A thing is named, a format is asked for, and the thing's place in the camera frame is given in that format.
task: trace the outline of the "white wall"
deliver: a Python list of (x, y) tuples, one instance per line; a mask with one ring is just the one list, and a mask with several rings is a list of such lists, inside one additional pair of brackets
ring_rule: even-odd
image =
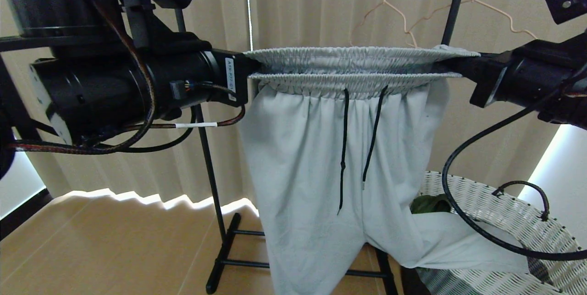
[[(562, 125), (529, 181), (547, 194), (551, 215), (587, 245), (587, 131)], [(542, 209), (540, 195), (528, 186), (519, 198)]]
[(0, 219), (44, 189), (31, 161), (24, 152), (17, 152), (8, 173), (0, 180)]

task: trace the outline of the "white label sticker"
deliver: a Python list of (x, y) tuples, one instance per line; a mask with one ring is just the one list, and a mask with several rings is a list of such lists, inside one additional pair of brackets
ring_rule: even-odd
[[(237, 84), (234, 79), (234, 60), (232, 57), (226, 58), (226, 84), (227, 88), (234, 93), (237, 92)], [(237, 98), (233, 95), (228, 95), (231, 101), (237, 101)]]

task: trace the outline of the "tiled floor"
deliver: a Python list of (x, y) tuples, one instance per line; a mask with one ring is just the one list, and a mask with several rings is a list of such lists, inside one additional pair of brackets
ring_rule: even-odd
[[(247, 206), (241, 228), (261, 230)], [(228, 225), (233, 213), (224, 216)], [(35, 214), (0, 243), (3, 295), (200, 295), (205, 294), (220, 234), (211, 205), (187, 201), (117, 200), (111, 195), (66, 195)], [(262, 238), (237, 236), (231, 258), (266, 262)], [(371, 247), (352, 268), (376, 270)], [(399, 267), (392, 261), (399, 281)], [(269, 271), (226, 267), (218, 295), (273, 294)], [(347, 276), (335, 295), (383, 295), (378, 279)]]

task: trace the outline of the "sweatpants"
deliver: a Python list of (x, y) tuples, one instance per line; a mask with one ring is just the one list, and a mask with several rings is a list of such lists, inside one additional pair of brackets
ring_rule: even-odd
[(446, 77), (459, 76), (432, 63), (474, 55), (447, 46), (249, 54), (265, 69), (239, 130), (276, 294), (331, 293), (365, 243), (409, 268), (528, 272), (526, 258), (456, 214), (409, 209), (449, 100)]

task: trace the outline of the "curtain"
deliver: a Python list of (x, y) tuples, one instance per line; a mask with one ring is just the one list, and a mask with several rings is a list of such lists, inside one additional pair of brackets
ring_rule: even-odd
[[(251, 33), (247, 0), (193, 0), (184, 14), (187, 29), (209, 40), (216, 48), (245, 51), (249, 49), (250, 38), (255, 49), (349, 46), (350, 30), (380, 1), (250, 0)], [(450, 3), (450, 0), (388, 1), (405, 13), (408, 27), (432, 10)], [(542, 39), (562, 41), (585, 29), (580, 24), (584, 21), (582, 19), (556, 26), (543, 0), (483, 1), (509, 11), (515, 19), (516, 29), (528, 28)], [(0, 34), (17, 34), (6, 0), (0, 0), (0, 4)], [(172, 10), (157, 9), (156, 13), (170, 28), (177, 29)], [(431, 20), (414, 29), (419, 46), (430, 48), (440, 43), (446, 16), (447, 10), (438, 11)], [(403, 21), (398, 14), (380, 8), (356, 30), (353, 42), (359, 46), (406, 46), (408, 39), (402, 29)], [(461, 7), (451, 45), (482, 52), (501, 52), (529, 40), (524, 34), (510, 33), (508, 21), (501, 15), (480, 5), (465, 4)], [(7, 52), (2, 56), (31, 116), (48, 123), (36, 102), (28, 76), (29, 63), (39, 57), (49, 57), (48, 49)], [(448, 155), (461, 142), (519, 110), (519, 107), (507, 103), (495, 103), (480, 109), (468, 103), (473, 83), (453, 79), (450, 86), (451, 101), (436, 134), (429, 165), (431, 170), (442, 169)], [(203, 109), (207, 120), (220, 121), (233, 117), (236, 112), (214, 103), (203, 104)], [(189, 111), (184, 114), (181, 122), (189, 118)], [(537, 121), (535, 116), (526, 117), (464, 151), (451, 173), (492, 185), (513, 179), (526, 180), (556, 128), (553, 124)], [(180, 133), (152, 130), (139, 145), (158, 145)], [(49, 134), (42, 136), (46, 140), (59, 140)], [(253, 199), (236, 127), (208, 130), (208, 138), (222, 203), (241, 197)], [(156, 153), (106, 156), (28, 153), (28, 156), (54, 196), (74, 189), (90, 191), (101, 188), (111, 188), (116, 193), (134, 190), (142, 196), (159, 193), (164, 201), (183, 194), (192, 201), (200, 201), (210, 195), (197, 131), (181, 145)], [(519, 190), (512, 189), (512, 192), (516, 194)]]
[[(350, 32), (363, 21), (365, 13), (382, 0), (251, 0), (254, 49), (286, 46), (350, 46)], [(434, 9), (451, 0), (388, 0), (398, 7), (411, 27)], [(509, 12), (516, 29), (528, 29), (538, 38), (555, 42), (581, 33), (584, 19), (555, 25), (544, 0), (482, 0)], [(440, 44), (448, 9), (437, 11), (413, 32), (420, 47)], [(355, 30), (356, 46), (403, 46), (411, 42), (403, 32), (403, 19), (391, 8), (380, 7)], [(509, 21), (479, 4), (463, 4), (451, 46), (480, 52), (503, 52), (532, 38), (511, 33)], [(464, 140), (501, 121), (521, 108), (510, 103), (495, 103), (485, 109), (468, 100), (475, 84), (467, 79), (451, 79), (451, 100), (446, 116), (436, 132), (428, 168), (440, 171), (445, 160)], [(452, 174), (499, 186), (509, 180), (527, 180), (535, 169), (558, 126), (525, 117), (461, 153)], [(517, 195), (521, 187), (511, 186)]]

